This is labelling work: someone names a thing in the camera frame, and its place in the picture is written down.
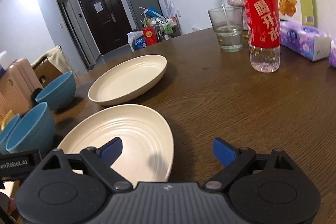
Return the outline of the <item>person's hand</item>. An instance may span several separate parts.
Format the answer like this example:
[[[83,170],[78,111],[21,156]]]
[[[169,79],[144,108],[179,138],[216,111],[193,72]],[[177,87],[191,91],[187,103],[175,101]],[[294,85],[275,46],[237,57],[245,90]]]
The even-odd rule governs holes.
[[[16,210],[15,198],[10,198],[8,203],[7,214],[11,215]]]

